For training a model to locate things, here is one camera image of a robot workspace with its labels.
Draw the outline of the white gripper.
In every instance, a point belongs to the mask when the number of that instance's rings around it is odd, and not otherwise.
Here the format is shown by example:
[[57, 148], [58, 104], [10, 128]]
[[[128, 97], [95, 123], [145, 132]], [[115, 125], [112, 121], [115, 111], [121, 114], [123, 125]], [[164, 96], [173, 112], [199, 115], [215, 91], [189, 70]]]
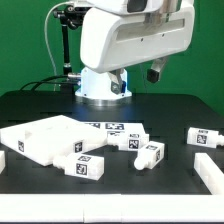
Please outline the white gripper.
[[97, 73], [110, 71], [114, 94], [125, 91], [124, 70], [120, 68], [154, 59], [147, 80], [156, 83], [168, 61], [165, 56], [185, 51], [190, 45], [194, 16], [192, 4], [182, 4], [160, 24], [153, 23], [148, 14], [121, 16], [91, 8], [82, 26], [81, 60]]

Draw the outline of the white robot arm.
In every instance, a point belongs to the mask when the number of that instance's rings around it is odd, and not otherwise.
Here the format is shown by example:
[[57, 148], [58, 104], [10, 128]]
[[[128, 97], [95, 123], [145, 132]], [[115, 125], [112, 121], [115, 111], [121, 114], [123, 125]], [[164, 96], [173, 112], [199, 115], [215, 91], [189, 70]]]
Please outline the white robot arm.
[[168, 58], [191, 42], [194, 0], [86, 0], [80, 57], [84, 64], [82, 102], [115, 105], [128, 101], [126, 68], [150, 61], [147, 78], [155, 83]]

